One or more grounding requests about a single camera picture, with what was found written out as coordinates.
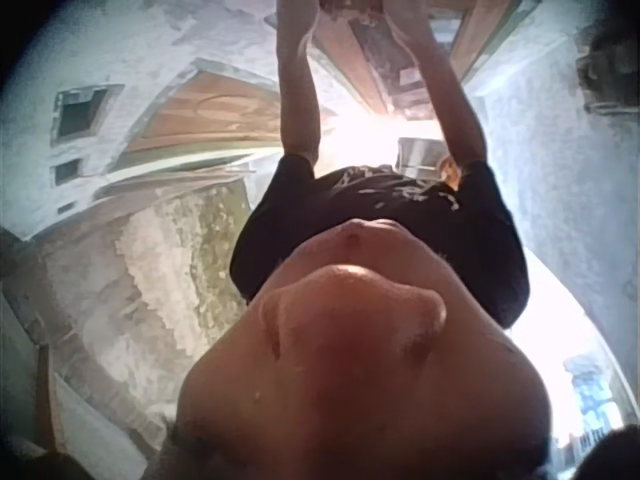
wall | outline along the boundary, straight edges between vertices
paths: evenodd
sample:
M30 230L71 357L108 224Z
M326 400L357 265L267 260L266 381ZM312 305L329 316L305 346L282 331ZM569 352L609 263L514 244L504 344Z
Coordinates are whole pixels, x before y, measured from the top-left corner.
M254 13L275 0L230 2ZM277 79L275 32L262 17L224 0L70 1L35 39L0 99L5 228L22 239L88 207L104 172L159 96L188 78L197 58ZM314 63L321 103L360 110L347 90ZM98 134L50 146L57 92L122 84ZM80 178L52 185L50 168L83 158ZM76 202L59 215L58 207Z
M23 330L4 295L0 302L2 432L33 442L36 440L38 347Z
M55 378L67 453L95 480L138 480L147 461L129 437Z
M525 245L576 297L638 392L640 128L637 117L584 112L577 56L567 38L484 97L490 162Z
M155 443L156 415L170 413L189 368L244 310L227 270L248 214L237 180L94 219L80 234L62 228L38 238L7 290L51 345L56 372Z

wooden frame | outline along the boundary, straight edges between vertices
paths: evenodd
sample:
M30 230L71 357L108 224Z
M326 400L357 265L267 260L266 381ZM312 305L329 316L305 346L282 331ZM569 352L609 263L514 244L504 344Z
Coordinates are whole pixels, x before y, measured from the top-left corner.
M433 8L461 11L462 25L451 53L451 63L460 79L469 72L506 14L519 0L431 0ZM381 91L373 69L348 23L333 22L322 15L315 43L353 85L369 110L387 115L386 92Z

man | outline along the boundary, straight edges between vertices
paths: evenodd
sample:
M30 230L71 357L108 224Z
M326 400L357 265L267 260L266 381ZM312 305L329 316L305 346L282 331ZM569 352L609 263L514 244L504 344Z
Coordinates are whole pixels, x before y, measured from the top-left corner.
M248 309L189 372L146 478L524 478L544 463L545 389L500 328L526 304L526 267L481 128L423 3L384 12L459 190L364 168L314 178L318 0L280 0L285 155L231 263Z

white plaster wall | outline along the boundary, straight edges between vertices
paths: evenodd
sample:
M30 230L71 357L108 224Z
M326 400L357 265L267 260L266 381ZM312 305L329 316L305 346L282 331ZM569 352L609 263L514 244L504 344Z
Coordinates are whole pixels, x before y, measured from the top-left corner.
M22 239L91 205L106 167L134 123L196 59L229 63L277 80L275 32L263 22L275 0L102 0L69 2L34 40L0 99L2 225ZM340 114L359 104L313 65L320 102ZM50 147L60 91L124 84L94 137ZM85 159L81 177L56 187L51 167ZM76 202L60 216L58 207Z

